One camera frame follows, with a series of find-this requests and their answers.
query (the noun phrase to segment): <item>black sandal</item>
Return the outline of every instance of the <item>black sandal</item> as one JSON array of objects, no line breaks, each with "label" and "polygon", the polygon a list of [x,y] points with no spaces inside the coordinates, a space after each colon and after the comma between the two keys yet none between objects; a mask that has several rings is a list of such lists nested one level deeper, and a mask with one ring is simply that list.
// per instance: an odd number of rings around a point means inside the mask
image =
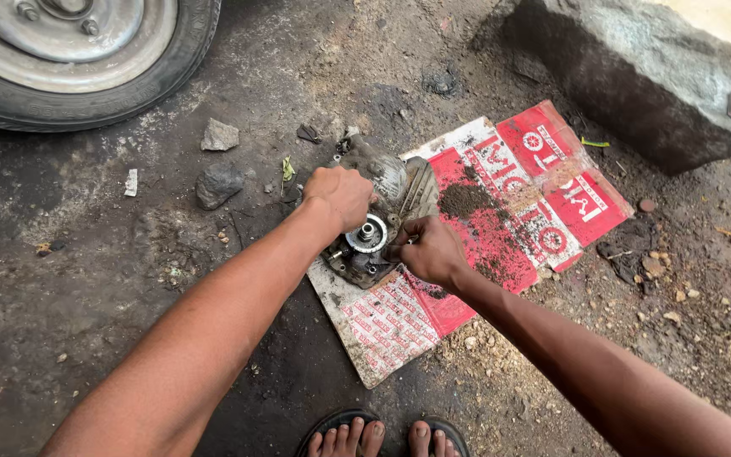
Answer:
[{"label": "black sandal", "polygon": [[428,455],[433,454],[433,433],[436,430],[441,430],[444,432],[446,438],[453,441],[453,447],[456,448],[456,451],[459,451],[462,457],[470,457],[470,450],[467,449],[467,440],[464,439],[464,436],[455,425],[438,416],[428,416],[422,420],[431,427],[431,444],[427,447]]},{"label": "black sandal", "polygon": [[379,421],[379,418],[376,414],[361,408],[339,410],[315,425],[314,429],[312,429],[312,431],[306,435],[304,441],[300,443],[300,447],[298,448],[298,452],[295,453],[295,457],[306,457],[307,455],[309,455],[310,441],[312,440],[312,436],[314,436],[316,432],[325,436],[326,432],[328,432],[330,429],[337,429],[340,427],[340,425],[346,424],[351,426],[351,423],[352,421],[354,421],[355,417],[363,418],[363,421],[365,421],[363,427],[368,425],[370,422]]}]

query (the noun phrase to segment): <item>wheel rim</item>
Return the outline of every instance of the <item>wheel rim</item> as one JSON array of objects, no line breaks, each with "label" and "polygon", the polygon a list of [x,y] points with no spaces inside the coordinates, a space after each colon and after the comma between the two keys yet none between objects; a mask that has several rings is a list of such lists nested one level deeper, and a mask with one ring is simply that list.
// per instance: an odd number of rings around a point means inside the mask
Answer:
[{"label": "wheel rim", "polygon": [[0,77],[58,94],[97,92],[135,79],[162,56],[176,28],[177,0],[12,5],[0,2]]}]

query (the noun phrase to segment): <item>hand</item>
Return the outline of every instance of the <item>hand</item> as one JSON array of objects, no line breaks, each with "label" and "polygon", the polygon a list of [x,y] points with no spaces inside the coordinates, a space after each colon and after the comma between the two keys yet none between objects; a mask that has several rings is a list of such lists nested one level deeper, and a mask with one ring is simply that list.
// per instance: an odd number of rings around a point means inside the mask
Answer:
[{"label": "hand", "polygon": [[318,168],[304,187],[304,203],[328,204],[332,223],[345,234],[366,223],[369,203],[375,201],[374,184],[357,170]]},{"label": "hand", "polygon": [[[419,239],[408,244],[416,235]],[[402,262],[419,279],[445,289],[452,287],[455,275],[470,270],[462,239],[433,215],[405,221],[396,239],[388,245],[385,258]]]}]

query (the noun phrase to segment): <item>toe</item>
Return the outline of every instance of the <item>toe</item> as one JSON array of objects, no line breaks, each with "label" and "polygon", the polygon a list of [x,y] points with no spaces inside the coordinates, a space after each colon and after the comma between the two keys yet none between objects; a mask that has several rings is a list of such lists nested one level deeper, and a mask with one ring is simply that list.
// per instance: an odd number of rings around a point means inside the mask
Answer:
[{"label": "toe", "polygon": [[346,452],[354,455],[357,451],[357,445],[360,444],[360,435],[363,433],[363,427],[366,426],[366,422],[363,421],[362,417],[355,417],[352,421],[351,428],[349,429],[349,440],[346,443]]},{"label": "toe", "polygon": [[384,438],[385,424],[380,421],[369,422],[363,429],[363,457],[377,457]]},{"label": "toe", "polygon": [[335,441],[337,439],[337,429],[329,429],[326,432],[326,436],[323,437],[323,449],[321,450],[321,457],[331,457],[335,453]]},{"label": "toe", "polygon": [[456,457],[456,447],[450,439],[444,443],[444,457]]},{"label": "toe", "polygon": [[433,453],[436,457],[446,457],[445,456],[445,449],[447,448],[446,444],[447,439],[444,437],[444,432],[441,430],[436,430],[433,432]]},{"label": "toe", "polygon": [[337,441],[335,441],[335,454],[338,455],[350,455],[354,456],[354,453],[347,452],[347,444],[349,440],[349,426],[346,424],[340,425],[337,428]]},{"label": "toe", "polygon": [[321,435],[318,432],[315,432],[314,435],[312,435],[312,438],[310,439],[310,446],[309,446],[309,456],[310,457],[320,457],[320,444],[323,443],[323,435]]},{"label": "toe", "polygon": [[416,421],[408,431],[410,457],[428,457],[427,449],[431,444],[431,427],[425,421]]}]

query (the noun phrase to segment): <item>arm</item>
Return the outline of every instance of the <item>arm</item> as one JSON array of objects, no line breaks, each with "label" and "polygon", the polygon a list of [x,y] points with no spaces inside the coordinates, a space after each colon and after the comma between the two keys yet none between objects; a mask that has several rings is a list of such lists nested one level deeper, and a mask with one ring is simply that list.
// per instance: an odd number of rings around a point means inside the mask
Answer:
[{"label": "arm", "polygon": [[474,272],[462,240],[438,219],[406,222],[387,256],[472,306],[618,452],[731,455],[731,417],[609,340]]},{"label": "arm", "polygon": [[315,171],[304,203],[188,290],[66,418],[42,455],[190,455],[309,265],[366,220],[372,190],[357,171]]}]

